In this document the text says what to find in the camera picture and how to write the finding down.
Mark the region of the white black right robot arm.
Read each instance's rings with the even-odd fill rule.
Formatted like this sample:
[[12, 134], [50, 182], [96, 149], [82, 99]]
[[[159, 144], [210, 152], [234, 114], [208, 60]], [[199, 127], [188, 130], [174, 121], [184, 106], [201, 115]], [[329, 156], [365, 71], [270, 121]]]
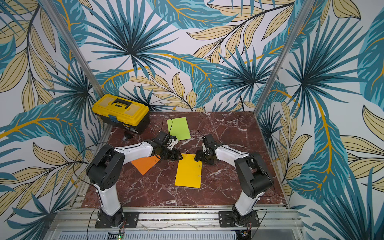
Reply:
[[221, 161], [236, 168], [242, 192], [233, 206], [233, 214], [240, 218], [249, 216], [260, 197], [274, 187], [274, 181], [262, 156], [218, 143], [212, 135], [202, 137], [202, 141], [203, 148], [196, 152], [195, 161], [208, 165]]

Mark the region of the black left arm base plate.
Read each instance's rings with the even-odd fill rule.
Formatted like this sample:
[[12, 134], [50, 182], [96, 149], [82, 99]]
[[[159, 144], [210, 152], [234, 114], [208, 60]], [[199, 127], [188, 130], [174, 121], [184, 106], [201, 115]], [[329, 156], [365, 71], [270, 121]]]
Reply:
[[139, 212], [116, 212], [108, 216], [103, 211], [98, 213], [96, 229], [135, 229], [139, 220]]

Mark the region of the aluminium corner post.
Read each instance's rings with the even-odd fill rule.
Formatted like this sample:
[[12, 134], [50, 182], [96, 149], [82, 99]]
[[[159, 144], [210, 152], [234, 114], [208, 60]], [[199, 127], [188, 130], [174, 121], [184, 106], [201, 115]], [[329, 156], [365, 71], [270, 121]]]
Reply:
[[80, 48], [78, 47], [74, 37], [72, 36], [70, 30], [68, 27], [65, 26], [64, 19], [60, 16], [60, 13], [58, 9], [55, 7], [54, 3], [52, 1], [48, 0], [42, 0], [41, 1], [42, 7], [47, 11], [48, 16], [51, 18], [52, 22], [57, 27], [58, 32], [63, 37], [64, 41], [67, 43], [70, 51], [72, 52], [74, 58], [77, 60], [78, 64], [84, 71], [84, 74], [88, 78], [89, 82], [91, 83], [92, 87], [94, 88], [95, 93], [98, 95], [98, 97], [102, 97], [104, 95], [104, 92], [101, 88], [101, 85], [97, 81], [94, 73], [92, 72], [90, 66], [88, 65], [85, 57], [80, 51]]
[[292, 32], [288, 35], [286, 42], [282, 48], [282, 51], [276, 61], [276, 64], [274, 65], [273, 70], [271, 71], [271, 74], [264, 86], [263, 92], [260, 95], [260, 98], [258, 100], [258, 103], [254, 110], [254, 116], [257, 117], [259, 113], [261, 112], [262, 106], [264, 102], [266, 101], [268, 94], [273, 86], [273, 83], [278, 76], [278, 72], [281, 69], [281, 66], [286, 58], [286, 56], [289, 54], [297, 36], [299, 35], [299, 32], [301, 30], [302, 25], [304, 24], [306, 17], [308, 16], [311, 7], [313, 6], [315, 1], [305, 1], [303, 3], [303, 6], [298, 14], [298, 17], [296, 18]]

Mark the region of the green paper sheet stack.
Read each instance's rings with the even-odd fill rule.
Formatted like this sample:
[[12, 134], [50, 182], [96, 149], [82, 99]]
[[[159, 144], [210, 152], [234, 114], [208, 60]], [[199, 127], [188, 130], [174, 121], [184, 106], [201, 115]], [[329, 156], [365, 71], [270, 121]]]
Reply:
[[167, 124], [170, 135], [175, 136], [179, 141], [191, 138], [186, 117], [167, 120]]

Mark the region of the orange paper sheet stack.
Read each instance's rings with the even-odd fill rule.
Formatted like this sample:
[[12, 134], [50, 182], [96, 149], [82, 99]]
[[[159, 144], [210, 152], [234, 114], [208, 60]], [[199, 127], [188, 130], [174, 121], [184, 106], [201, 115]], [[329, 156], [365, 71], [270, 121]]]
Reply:
[[140, 158], [132, 161], [133, 166], [142, 174], [146, 174], [160, 159], [156, 156]]

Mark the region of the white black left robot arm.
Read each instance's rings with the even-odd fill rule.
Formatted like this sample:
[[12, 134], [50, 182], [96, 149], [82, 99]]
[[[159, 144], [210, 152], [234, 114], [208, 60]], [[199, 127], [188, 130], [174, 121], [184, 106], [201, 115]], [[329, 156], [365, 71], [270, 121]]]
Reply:
[[86, 170], [101, 200], [101, 213], [110, 218], [122, 215], [116, 184], [125, 164], [152, 156], [167, 161], [182, 160], [181, 152], [175, 148], [178, 142], [177, 137], [160, 131], [154, 139], [138, 144], [117, 148], [104, 145]]

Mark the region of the aluminium corner post right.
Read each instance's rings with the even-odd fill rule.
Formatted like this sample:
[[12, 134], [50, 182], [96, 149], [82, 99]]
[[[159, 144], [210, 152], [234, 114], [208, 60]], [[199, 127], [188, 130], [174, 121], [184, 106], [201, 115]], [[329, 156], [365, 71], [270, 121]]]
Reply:
[[274, 65], [273, 70], [271, 71], [271, 74], [264, 86], [263, 92], [260, 95], [260, 98], [258, 100], [258, 103], [254, 110], [254, 116], [257, 117], [259, 113], [261, 112], [262, 106], [264, 102], [266, 101], [268, 94], [273, 86], [273, 83], [278, 76], [278, 72], [281, 69], [281, 66], [286, 58], [286, 56], [289, 54], [297, 36], [299, 35], [299, 32], [301, 30], [302, 25], [304, 24], [306, 17], [308, 16], [311, 7], [313, 6], [315, 1], [305, 1], [303, 3], [303, 6], [298, 14], [298, 17], [296, 18], [292, 32], [288, 35], [286, 42], [282, 48], [282, 51], [276, 61], [276, 64]]

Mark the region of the aluminium front rail frame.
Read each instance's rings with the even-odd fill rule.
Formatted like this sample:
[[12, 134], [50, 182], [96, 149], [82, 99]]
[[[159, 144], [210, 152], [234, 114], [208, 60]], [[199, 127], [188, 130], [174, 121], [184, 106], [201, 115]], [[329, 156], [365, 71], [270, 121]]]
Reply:
[[73, 209], [57, 214], [45, 240], [307, 240], [309, 236], [297, 210], [284, 206], [257, 206], [251, 223], [224, 227], [219, 214], [229, 206], [124, 208], [137, 213], [125, 227], [97, 228], [100, 222], [92, 209]]

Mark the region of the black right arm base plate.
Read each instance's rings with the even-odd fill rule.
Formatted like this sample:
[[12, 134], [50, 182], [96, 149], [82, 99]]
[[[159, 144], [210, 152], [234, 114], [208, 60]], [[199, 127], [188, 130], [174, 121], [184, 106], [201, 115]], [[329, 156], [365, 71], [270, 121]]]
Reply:
[[251, 211], [244, 216], [240, 215], [236, 211], [220, 211], [219, 224], [221, 228], [255, 228], [260, 226], [260, 218], [255, 211]]

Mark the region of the yellow black toolbox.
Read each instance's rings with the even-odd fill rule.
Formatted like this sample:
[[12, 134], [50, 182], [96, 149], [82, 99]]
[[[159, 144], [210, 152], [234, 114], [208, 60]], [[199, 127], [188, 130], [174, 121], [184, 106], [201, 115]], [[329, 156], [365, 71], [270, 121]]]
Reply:
[[149, 108], [141, 103], [110, 94], [104, 95], [92, 107], [105, 123], [141, 135], [150, 124]]

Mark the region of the aluminium corner post left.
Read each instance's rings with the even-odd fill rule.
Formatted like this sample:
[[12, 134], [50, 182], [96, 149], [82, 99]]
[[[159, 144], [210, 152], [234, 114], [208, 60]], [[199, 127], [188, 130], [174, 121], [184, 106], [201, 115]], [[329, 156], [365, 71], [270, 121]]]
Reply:
[[88, 78], [89, 82], [91, 83], [92, 87], [94, 88], [95, 93], [98, 95], [98, 97], [102, 97], [104, 95], [104, 92], [101, 88], [101, 85], [97, 81], [94, 73], [92, 72], [90, 66], [88, 65], [85, 57], [80, 51], [80, 48], [78, 47], [74, 37], [72, 36], [70, 30], [68, 27], [65, 26], [64, 19], [60, 16], [60, 13], [58, 9], [55, 7], [54, 3], [52, 1], [48, 0], [42, 0], [41, 1], [42, 7], [47, 11], [48, 16], [51, 18], [52, 22], [57, 27], [58, 32], [63, 37], [64, 41], [67, 43], [70, 51], [72, 52], [74, 58], [77, 60], [78, 64], [84, 71], [84, 74]]

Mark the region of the yellow paper sheet stack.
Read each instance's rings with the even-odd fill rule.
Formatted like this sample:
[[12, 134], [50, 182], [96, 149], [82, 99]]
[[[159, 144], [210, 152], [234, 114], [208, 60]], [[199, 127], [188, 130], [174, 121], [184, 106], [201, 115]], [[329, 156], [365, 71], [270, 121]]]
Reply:
[[175, 186], [197, 188], [201, 187], [202, 162], [195, 161], [192, 154], [182, 154], [183, 159], [178, 162]]

